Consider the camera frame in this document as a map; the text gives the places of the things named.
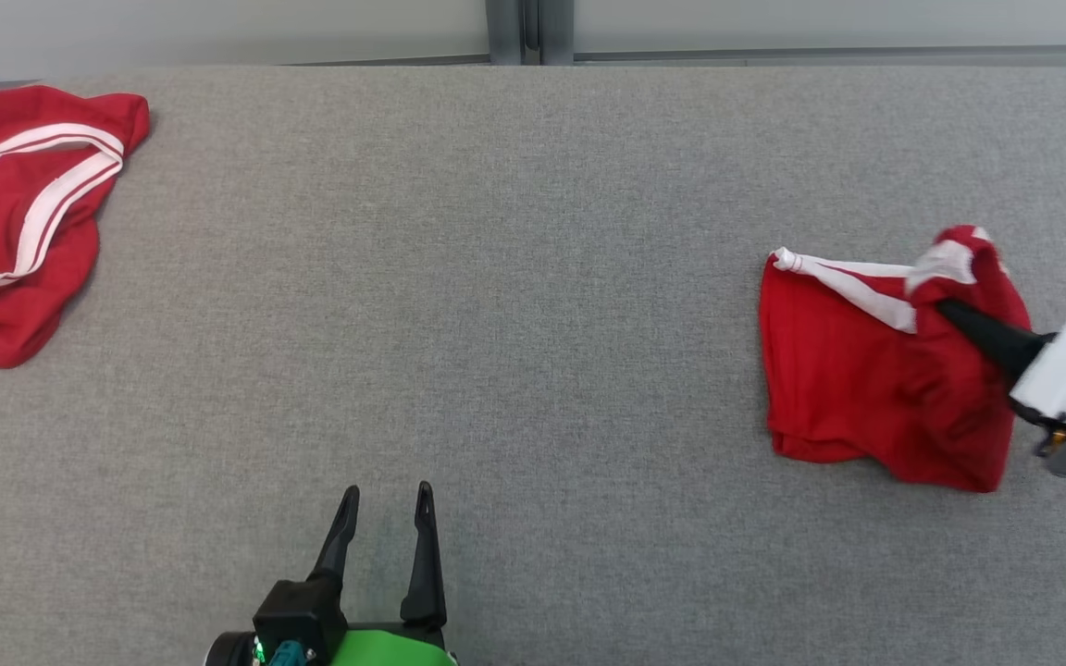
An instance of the wall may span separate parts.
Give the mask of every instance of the wall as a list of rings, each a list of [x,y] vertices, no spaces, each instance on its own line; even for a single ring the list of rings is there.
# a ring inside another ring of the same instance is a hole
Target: wall
[[[1066,44],[1066,0],[576,0],[575,50]]]
[[[0,81],[487,53],[482,0],[0,0]]]
[[[576,51],[1066,44],[1065,0],[576,0]],[[483,0],[0,0],[0,81],[485,53]]]

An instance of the green robot part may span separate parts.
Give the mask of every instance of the green robot part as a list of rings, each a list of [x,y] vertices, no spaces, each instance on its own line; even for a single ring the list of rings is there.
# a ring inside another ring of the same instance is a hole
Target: green robot part
[[[254,614],[254,632],[213,641],[205,666],[455,666],[447,623],[443,572],[431,484],[418,486],[418,545],[402,622],[350,624],[340,611],[348,545],[356,531],[360,489],[351,486],[305,581],[278,581]]]

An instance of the gray table surface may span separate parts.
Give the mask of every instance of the gray table surface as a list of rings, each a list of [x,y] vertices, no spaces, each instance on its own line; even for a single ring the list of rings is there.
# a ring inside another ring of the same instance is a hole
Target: gray table surface
[[[778,459],[775,246],[989,228],[1066,315],[1065,68],[258,68],[59,81],[152,134],[0,371],[0,666],[198,663],[304,576],[397,616],[435,486],[466,665],[1066,663],[1066,481]]]

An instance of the white stripe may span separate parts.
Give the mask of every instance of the white stripe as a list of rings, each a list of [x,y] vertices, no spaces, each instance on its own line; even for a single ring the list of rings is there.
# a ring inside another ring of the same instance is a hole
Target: white stripe
[[[922,283],[934,277],[951,279],[959,283],[976,283],[973,276],[973,251],[968,245],[962,245],[956,241],[940,241],[932,245],[919,261],[916,267],[907,275],[907,282],[904,290],[907,295],[918,290]]]
[[[792,257],[801,257],[804,261],[812,261],[824,266],[829,266],[829,269],[847,270],[851,273],[866,275],[867,277],[907,277],[907,274],[912,270],[909,265],[900,265],[894,263],[839,262],[824,260],[821,257],[813,257],[812,255],[798,255],[788,248],[776,249],[773,254],[777,257],[781,257],[782,253],[788,253]]]
[[[0,274],[0,286],[1,283],[11,283],[14,279],[34,273],[43,264],[43,258],[47,254],[47,245],[51,241],[51,232],[60,225],[60,218],[56,218],[52,226],[47,229],[47,233],[44,231],[48,220],[51,220],[54,208],[60,207],[60,214],[63,215],[67,211],[68,206],[71,206],[74,201],[83,197],[84,193],[92,190],[92,186],[90,189],[78,190],[78,185],[83,185],[85,179],[92,179],[101,168],[106,168],[106,164],[113,163],[116,165],[115,169],[111,169],[109,176],[113,176],[113,174],[122,169],[124,152],[122,140],[118,140],[108,131],[98,130],[96,127],[81,125],[80,123],[55,123],[55,125],[47,125],[34,128],[34,130],[18,132],[12,139],[0,143],[0,157],[12,155],[12,152],[34,152],[60,146],[61,144],[92,144],[101,152],[81,161],[79,165],[68,169],[64,176],[46,186],[43,193],[35,198],[29,211],[27,211],[25,226],[20,230],[20,243],[16,253],[16,266],[14,266],[11,273]],[[97,168],[90,168],[90,161],[97,164]],[[94,186],[102,182],[102,179],[94,180],[96,180]],[[60,201],[69,193],[76,193],[76,195],[69,201],[65,202],[67,206],[61,206]],[[33,261],[32,257],[37,253],[37,249],[41,256],[37,260]]]
[[[798,255],[787,248],[776,249],[773,254],[777,260],[775,261],[776,269],[814,277],[819,282],[837,291],[838,294],[842,295],[842,298],[850,300],[862,312],[870,314],[883,324],[905,334],[916,331],[916,309],[910,307],[907,300],[881,294],[854,275],[842,273],[842,270],[850,270],[845,266],[855,265],[872,271],[873,273],[865,274],[862,271],[855,271],[855,273],[868,277],[904,277],[907,271],[910,271],[909,266],[826,261],[820,257]]]
[[[64,213],[72,204],[83,197],[84,193],[93,190],[93,186],[85,186],[83,193],[68,198],[68,194],[75,193],[78,186],[96,181],[96,184],[104,182],[114,174],[123,169],[122,161],[114,160],[106,152],[97,152],[93,157],[81,161],[71,169],[65,172],[64,176],[56,178],[43,193],[35,197],[32,206],[25,217],[22,230],[18,233],[18,249],[16,253],[16,266],[26,265],[27,273],[32,273],[44,264],[44,257],[47,255],[47,245],[51,243],[55,228],[60,226],[60,220],[64,218]]]

